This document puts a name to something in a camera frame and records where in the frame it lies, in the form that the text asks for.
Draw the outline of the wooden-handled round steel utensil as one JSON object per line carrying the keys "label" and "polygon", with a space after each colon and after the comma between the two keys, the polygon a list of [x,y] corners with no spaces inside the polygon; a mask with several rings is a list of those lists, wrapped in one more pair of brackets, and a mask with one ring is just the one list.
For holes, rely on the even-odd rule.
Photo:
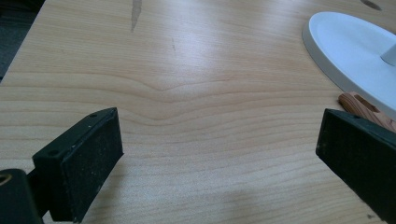
{"label": "wooden-handled round steel utensil", "polygon": [[356,92],[351,91],[340,94],[338,96],[338,102],[347,112],[364,119],[368,119],[371,122],[396,133],[396,121],[391,119]]}

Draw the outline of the white utensil stand with hooks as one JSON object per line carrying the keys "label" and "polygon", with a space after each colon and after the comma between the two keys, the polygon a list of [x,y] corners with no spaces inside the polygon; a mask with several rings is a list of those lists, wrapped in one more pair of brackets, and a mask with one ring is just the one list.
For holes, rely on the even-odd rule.
{"label": "white utensil stand with hooks", "polygon": [[396,35],[338,12],[313,15],[304,45],[323,73],[345,92],[354,91],[396,119]]}

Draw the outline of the black round table grommet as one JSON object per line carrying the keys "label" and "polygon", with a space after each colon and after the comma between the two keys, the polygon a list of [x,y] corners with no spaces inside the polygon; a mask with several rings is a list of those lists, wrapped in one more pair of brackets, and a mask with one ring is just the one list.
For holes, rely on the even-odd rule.
{"label": "black round table grommet", "polygon": [[366,5],[367,7],[370,7],[372,9],[381,11],[382,8],[376,4],[375,2],[373,2],[372,0],[360,0],[364,5]]}

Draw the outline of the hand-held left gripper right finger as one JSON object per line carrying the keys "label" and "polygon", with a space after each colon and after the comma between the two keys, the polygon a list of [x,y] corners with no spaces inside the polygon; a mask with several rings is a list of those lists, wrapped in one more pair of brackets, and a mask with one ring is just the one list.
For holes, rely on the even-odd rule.
{"label": "hand-held left gripper right finger", "polygon": [[327,108],[316,154],[382,220],[396,224],[396,133]]}

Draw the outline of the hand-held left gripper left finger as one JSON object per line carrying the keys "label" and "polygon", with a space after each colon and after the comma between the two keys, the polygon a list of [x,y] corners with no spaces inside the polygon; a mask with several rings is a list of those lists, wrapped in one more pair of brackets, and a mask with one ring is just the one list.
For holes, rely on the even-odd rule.
{"label": "hand-held left gripper left finger", "polygon": [[33,156],[55,221],[79,223],[123,155],[118,109],[94,112]]}

